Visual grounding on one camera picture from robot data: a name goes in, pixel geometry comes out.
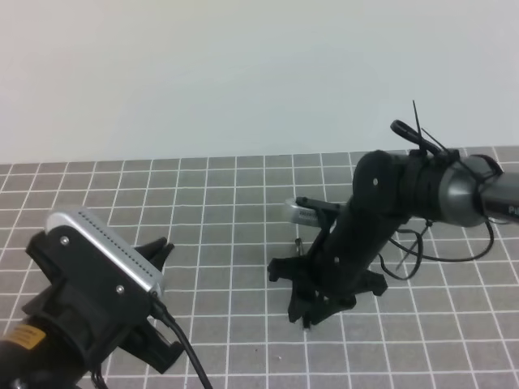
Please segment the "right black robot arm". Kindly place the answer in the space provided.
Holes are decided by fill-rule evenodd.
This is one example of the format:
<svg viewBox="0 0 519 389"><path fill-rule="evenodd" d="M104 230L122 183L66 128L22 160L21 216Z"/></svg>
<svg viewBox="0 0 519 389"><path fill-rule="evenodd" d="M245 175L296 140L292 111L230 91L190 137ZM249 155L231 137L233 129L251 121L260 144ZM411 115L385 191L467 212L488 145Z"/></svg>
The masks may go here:
<svg viewBox="0 0 519 389"><path fill-rule="evenodd" d="M360 294L387 290L389 271L375 273L370 265L411 218L460 227L517 222L518 175L484 155L374 151L358 162L346 203L300 196L287 207L293 223L315 226L319 234L309 250L273 259L268 276L291 282L289 320L312 327L353 309Z"/></svg>

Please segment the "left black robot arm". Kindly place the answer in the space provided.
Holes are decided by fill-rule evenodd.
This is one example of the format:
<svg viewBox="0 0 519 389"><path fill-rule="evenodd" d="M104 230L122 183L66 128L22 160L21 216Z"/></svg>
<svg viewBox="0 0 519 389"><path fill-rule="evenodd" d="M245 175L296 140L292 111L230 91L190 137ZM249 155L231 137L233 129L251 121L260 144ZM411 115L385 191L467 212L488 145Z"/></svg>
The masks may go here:
<svg viewBox="0 0 519 389"><path fill-rule="evenodd" d="M92 243L37 234L28 254L50 285L24 307L25 319L1 340L3 388L74 388L87 373L102 387L101 365L121 348L164 373L184 347L148 321L158 296L124 275Z"/></svg>

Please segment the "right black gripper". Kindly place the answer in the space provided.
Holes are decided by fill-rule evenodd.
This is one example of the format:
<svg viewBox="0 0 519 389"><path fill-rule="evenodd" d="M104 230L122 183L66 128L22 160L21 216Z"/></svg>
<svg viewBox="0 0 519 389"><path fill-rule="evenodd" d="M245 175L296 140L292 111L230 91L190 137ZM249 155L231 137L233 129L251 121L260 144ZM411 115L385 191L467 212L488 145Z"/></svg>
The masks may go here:
<svg viewBox="0 0 519 389"><path fill-rule="evenodd" d="M290 280L294 287L289 321L301 319L304 328L311 328L353 309L360 293L381 296L387 281L369 266L388 242L388 217L355 199L345 205L309 198L296 198L296 203L316 210L320 232L305 254L272 259L268 265L272 282Z"/></svg>

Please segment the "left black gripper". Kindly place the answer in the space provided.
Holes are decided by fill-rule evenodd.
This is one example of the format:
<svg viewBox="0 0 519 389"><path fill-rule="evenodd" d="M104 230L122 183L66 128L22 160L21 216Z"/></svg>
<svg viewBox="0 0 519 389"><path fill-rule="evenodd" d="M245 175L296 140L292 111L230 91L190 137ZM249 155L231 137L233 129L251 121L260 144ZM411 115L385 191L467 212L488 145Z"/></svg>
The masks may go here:
<svg viewBox="0 0 519 389"><path fill-rule="evenodd" d="M173 249L161 237L141 246L139 253L163 271ZM50 286L23 307L24 313L56 327L87 367L100 365L116 348L160 373L180 358L180 343L168 344L148 321L151 297L94 245L33 238L26 252Z"/></svg>

